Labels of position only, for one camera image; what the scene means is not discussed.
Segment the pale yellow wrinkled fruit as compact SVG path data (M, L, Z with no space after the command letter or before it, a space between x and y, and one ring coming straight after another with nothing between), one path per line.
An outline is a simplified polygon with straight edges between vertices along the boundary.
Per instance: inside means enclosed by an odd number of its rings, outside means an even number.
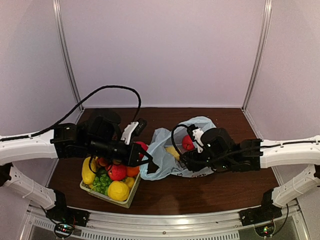
M180 160L180 155L179 153L177 152L177 150L173 147L173 146L168 146L165 148L165 150L171 154L175 160L179 161Z

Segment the light blue plastic bag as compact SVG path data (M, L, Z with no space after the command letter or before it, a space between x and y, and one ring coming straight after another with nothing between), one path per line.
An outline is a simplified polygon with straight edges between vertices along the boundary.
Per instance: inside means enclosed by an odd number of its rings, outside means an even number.
M195 124L196 127L204 131L211 128L216 128L216 125L211 119L205 116L193 117L189 120L180 122L179 124L190 126ZM171 141L172 131L166 128L158 128L154 131L147 153L153 157L153 163L158 166L154 173L148 173L148 164L143 164L139 167L140 177L146 181L158 181L166 178L169 175L174 175L184 178L200 178L214 173L209 167L205 167L200 171L190 171L187 167L178 160L178 153L173 147ZM173 134L174 142L179 150L183 150L182 140L187 135L187 130L184 127L178 127Z

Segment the red lychee bunch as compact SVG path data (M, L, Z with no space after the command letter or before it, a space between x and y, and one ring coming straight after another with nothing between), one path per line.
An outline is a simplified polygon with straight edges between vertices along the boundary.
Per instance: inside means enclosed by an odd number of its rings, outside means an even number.
M120 164L119 162L117 162L115 160L112 161L112 162L109 162L108 160L106 160L103 157L98 157L97 160L96 160L96 163L97 163L97 166L99 168L104 168L106 171L111 170L113 165L119 165Z

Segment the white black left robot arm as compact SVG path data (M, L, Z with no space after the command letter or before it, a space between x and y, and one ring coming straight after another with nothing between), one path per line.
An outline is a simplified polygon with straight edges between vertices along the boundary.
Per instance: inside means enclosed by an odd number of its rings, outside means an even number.
M98 109L81 123L56 124L48 129L0 140L0 185L12 188L23 198L38 203L61 222L72 218L65 195L42 186L21 173L13 163L33 159L102 157L128 167L147 164L148 171L158 166L141 145L132 141L147 125L140 118L120 129L121 117L110 109Z

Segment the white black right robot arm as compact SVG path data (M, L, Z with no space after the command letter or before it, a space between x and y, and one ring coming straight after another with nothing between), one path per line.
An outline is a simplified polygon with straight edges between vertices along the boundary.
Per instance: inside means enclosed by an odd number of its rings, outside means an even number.
M204 168L223 172L249 172L275 166L303 165L307 167L288 182L267 191L262 206L256 210L259 220L268 220L276 208L320 185L320 137L318 135L285 141L246 139L240 143L224 128L203 131L194 125L187 128L196 149L179 156L188 170Z

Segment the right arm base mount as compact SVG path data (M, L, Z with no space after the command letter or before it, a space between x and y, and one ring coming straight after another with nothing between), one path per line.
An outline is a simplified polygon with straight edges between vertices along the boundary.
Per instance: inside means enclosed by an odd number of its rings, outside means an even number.
M274 235L276 229L274 220L282 216L282 208L273 204L273 191L270 189L263 194L260 206L239 212L242 226L254 225L257 235L265 239Z

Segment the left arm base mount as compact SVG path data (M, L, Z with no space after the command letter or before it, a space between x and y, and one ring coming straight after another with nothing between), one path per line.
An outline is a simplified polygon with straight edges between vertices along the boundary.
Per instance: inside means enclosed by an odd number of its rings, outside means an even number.
M53 189L55 195L54 206L42 209L45 216L54 224L53 232L59 239L70 237L76 226L86 227L90 213L86 210L67 206L65 194Z

